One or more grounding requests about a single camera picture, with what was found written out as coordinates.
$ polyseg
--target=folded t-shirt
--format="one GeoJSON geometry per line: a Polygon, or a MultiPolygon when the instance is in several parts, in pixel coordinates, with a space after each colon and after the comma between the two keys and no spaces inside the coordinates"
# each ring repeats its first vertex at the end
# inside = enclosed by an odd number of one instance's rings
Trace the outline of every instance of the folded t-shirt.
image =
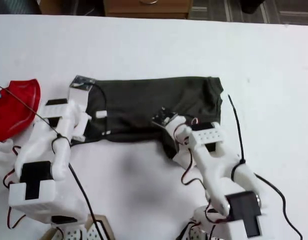
{"type": "Polygon", "coordinates": [[[96,80],[88,95],[86,112],[92,120],[86,141],[106,138],[112,142],[162,140],[163,129],[152,124],[161,107],[201,123],[220,122],[223,87],[218,77],[172,77],[144,80],[96,80]],[[97,111],[107,118],[97,119],[97,111]],[[103,132],[110,131],[105,137],[103,132]]]}

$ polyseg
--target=wooden cabinet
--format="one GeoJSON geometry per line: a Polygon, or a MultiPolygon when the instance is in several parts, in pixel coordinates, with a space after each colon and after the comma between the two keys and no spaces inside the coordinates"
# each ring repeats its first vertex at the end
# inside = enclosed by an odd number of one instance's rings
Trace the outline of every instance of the wooden cabinet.
{"type": "Polygon", "coordinates": [[[108,17],[186,19],[192,0],[104,0],[108,17]]]}

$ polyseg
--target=white table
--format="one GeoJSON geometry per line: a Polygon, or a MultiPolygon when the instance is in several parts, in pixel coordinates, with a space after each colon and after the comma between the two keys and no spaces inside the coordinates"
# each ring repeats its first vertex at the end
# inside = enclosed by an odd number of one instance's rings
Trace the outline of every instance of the white table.
{"type": "MultiPolygon", "coordinates": [[[[0,15],[0,84],[37,78],[46,100],[66,97],[75,75],[220,77],[238,111],[248,164],[281,189],[289,218],[308,239],[308,26],[0,15]]],[[[221,123],[239,152],[227,100],[221,123]]],[[[94,212],[107,216],[118,240],[175,239],[206,204],[200,184],[183,186],[184,170],[157,142],[80,145],[71,162],[94,212]]],[[[264,187],[277,240],[297,240],[281,199],[264,187]]],[[[0,195],[0,239],[41,237],[48,226],[28,218],[7,229],[7,196],[0,195]]]]}

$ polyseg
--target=black cable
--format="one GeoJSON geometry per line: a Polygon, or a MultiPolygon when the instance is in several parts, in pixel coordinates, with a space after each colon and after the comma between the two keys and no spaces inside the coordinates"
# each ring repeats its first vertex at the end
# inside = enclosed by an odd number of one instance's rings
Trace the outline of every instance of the black cable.
{"type": "Polygon", "coordinates": [[[185,235],[185,232],[186,232],[186,229],[188,229],[188,226],[190,224],[195,224],[195,222],[193,221],[189,221],[186,226],[182,229],[182,231],[180,232],[180,234],[177,236],[177,238],[175,240],[182,240],[184,235],[185,235]]]}
{"type": "Polygon", "coordinates": [[[243,149],[243,141],[242,141],[242,134],[241,134],[241,127],[240,127],[239,117],[238,117],[238,114],[236,112],[236,108],[235,108],[235,106],[234,106],[234,104],[232,102],[231,96],[229,94],[227,96],[228,96],[230,104],[232,105],[233,112],[234,112],[234,115],[235,115],[237,131],[238,131],[238,138],[239,138],[239,145],[240,145],[240,157],[241,157],[241,159],[245,159],[244,158],[244,149],[243,149]]]}
{"type": "Polygon", "coordinates": [[[210,233],[209,233],[209,238],[208,238],[208,240],[212,240],[212,235],[213,235],[213,232],[214,232],[215,227],[216,227],[216,225],[213,225],[213,226],[212,226],[212,229],[210,230],[210,233]]]}
{"type": "MultiPolygon", "coordinates": [[[[10,95],[12,95],[12,96],[13,96],[15,99],[17,99],[21,104],[23,104],[26,108],[28,108],[32,113],[34,113],[34,114],[35,114],[36,116],[38,116],[41,120],[43,120],[54,132],[56,132],[56,136],[57,136],[57,137],[51,142],[52,150],[53,150],[53,143],[54,143],[54,141],[56,141],[56,140],[59,139],[59,138],[65,138],[65,139],[67,139],[69,146],[71,146],[70,141],[69,141],[69,139],[68,139],[67,137],[63,136],[63,135],[60,134],[58,131],[56,131],[56,129],[55,129],[54,127],[52,127],[48,121],[46,121],[43,117],[41,117],[40,115],[38,115],[31,107],[27,106],[25,102],[23,102],[21,99],[19,99],[17,96],[15,96],[12,92],[10,92],[9,90],[3,88],[2,86],[0,86],[0,88],[3,89],[3,90],[5,90],[5,91],[6,91],[7,93],[9,93],[10,95]]],[[[73,174],[73,176],[74,176],[74,178],[75,178],[75,181],[76,181],[76,183],[77,183],[79,189],[81,190],[81,192],[82,192],[83,195],[84,195],[84,198],[85,198],[86,203],[87,203],[87,205],[88,205],[88,208],[89,208],[91,217],[92,217],[92,219],[93,219],[93,223],[95,224],[96,230],[97,230],[97,232],[98,232],[98,235],[99,235],[99,237],[100,237],[101,240],[104,240],[104,238],[102,237],[101,231],[100,231],[100,229],[99,229],[99,226],[98,226],[98,224],[97,224],[97,221],[96,221],[96,219],[95,219],[95,216],[94,216],[94,213],[93,213],[93,210],[92,210],[92,207],[91,207],[89,198],[88,198],[88,196],[86,195],[86,193],[85,193],[85,191],[84,191],[84,188],[82,187],[82,185],[81,185],[81,183],[80,183],[80,180],[78,179],[78,176],[76,175],[76,173],[75,173],[75,171],[74,171],[74,169],[72,168],[72,166],[71,166],[70,163],[68,164],[68,167],[69,167],[69,170],[71,171],[71,173],[73,174]]],[[[25,215],[22,216],[16,223],[18,224],[18,223],[20,222],[20,220],[21,220],[23,217],[25,217],[25,215]]]]}
{"type": "MultiPolygon", "coordinates": [[[[108,99],[106,97],[106,94],[104,90],[96,83],[93,82],[85,82],[85,85],[93,86],[96,87],[103,95],[104,98],[104,110],[106,111],[106,114],[108,114],[108,99]]],[[[108,116],[105,117],[105,122],[104,122],[104,136],[107,135],[108,132],[108,116]]]]}
{"type": "Polygon", "coordinates": [[[75,181],[77,182],[77,185],[78,185],[79,189],[81,190],[81,192],[82,192],[83,195],[84,195],[85,201],[86,201],[86,203],[87,203],[87,206],[88,206],[90,215],[91,215],[91,217],[92,217],[92,219],[93,219],[93,223],[94,223],[94,225],[95,225],[95,228],[96,228],[96,230],[97,230],[97,233],[98,233],[100,239],[101,239],[101,240],[104,240],[104,238],[103,238],[103,236],[102,236],[102,234],[101,234],[101,231],[100,231],[100,229],[99,229],[98,223],[97,223],[97,221],[96,221],[96,219],[95,219],[95,216],[94,216],[94,213],[93,213],[93,210],[92,210],[92,207],[91,207],[89,198],[88,198],[88,196],[86,195],[86,193],[85,193],[85,191],[84,191],[84,188],[82,187],[81,182],[80,182],[78,176],[76,175],[76,173],[75,173],[75,171],[74,171],[74,169],[72,168],[72,165],[71,165],[70,163],[68,164],[68,167],[69,167],[69,170],[71,171],[71,173],[73,174],[73,177],[75,178],[75,181]]]}
{"type": "MultiPolygon", "coordinates": [[[[234,181],[234,173],[235,173],[235,170],[242,164],[245,164],[246,163],[246,160],[244,159],[244,149],[243,149],[243,142],[242,142],[242,136],[241,136],[241,128],[240,128],[240,123],[239,123],[239,118],[238,118],[238,115],[237,115],[237,112],[236,112],[236,109],[234,107],[234,104],[232,102],[232,99],[230,97],[230,95],[228,95],[228,99],[230,101],[230,104],[232,105],[232,108],[233,108],[233,111],[234,111],[234,115],[235,115],[235,119],[236,119],[236,124],[237,124],[237,131],[238,131],[238,137],[239,137],[239,144],[240,144],[240,151],[241,151],[241,160],[239,161],[238,164],[236,164],[232,171],[231,171],[231,179],[232,181],[234,181]]],[[[282,201],[283,201],[283,215],[284,215],[284,218],[286,220],[286,222],[288,223],[288,225],[299,235],[300,237],[300,240],[303,240],[303,236],[302,234],[300,233],[300,231],[291,223],[291,221],[289,220],[288,216],[287,216],[287,213],[286,213],[286,199],[285,199],[285,196],[283,195],[283,193],[276,187],[274,186],[271,182],[269,182],[268,180],[266,180],[265,178],[261,177],[260,175],[257,175],[256,173],[254,173],[255,176],[260,179],[261,181],[263,181],[264,183],[266,183],[267,185],[269,185],[281,198],[282,198],[282,201]]]]}
{"type": "Polygon", "coordinates": [[[58,226],[56,227],[56,229],[60,231],[60,234],[62,235],[62,240],[63,240],[64,239],[64,232],[58,226]]]}
{"type": "Polygon", "coordinates": [[[288,225],[299,235],[299,239],[302,240],[303,236],[300,233],[300,231],[291,223],[291,221],[288,218],[288,215],[286,213],[286,199],[284,194],[276,187],[274,186],[271,182],[269,182],[268,180],[266,180],[265,178],[261,177],[260,175],[257,175],[256,173],[254,173],[255,176],[260,179],[261,181],[263,181],[264,183],[266,183],[267,185],[269,185],[275,192],[277,192],[277,194],[280,196],[280,198],[282,199],[283,202],[283,215],[284,218],[286,220],[286,222],[288,223],[288,225]]]}
{"type": "Polygon", "coordinates": [[[56,134],[56,138],[54,138],[53,141],[51,142],[52,151],[53,151],[54,154],[55,154],[55,151],[54,151],[53,144],[54,144],[54,142],[55,142],[57,139],[66,139],[66,140],[68,141],[69,147],[71,147],[70,140],[69,140],[66,136],[63,136],[62,134],[58,133],[58,134],[56,134]]]}

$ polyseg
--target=floor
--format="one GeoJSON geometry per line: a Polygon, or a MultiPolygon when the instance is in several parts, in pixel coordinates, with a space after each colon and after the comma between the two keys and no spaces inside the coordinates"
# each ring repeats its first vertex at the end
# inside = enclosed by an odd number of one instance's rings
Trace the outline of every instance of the floor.
{"type": "Polygon", "coordinates": [[[241,11],[240,0],[193,0],[192,20],[308,25],[308,0],[266,0],[253,14],[241,11]]]}

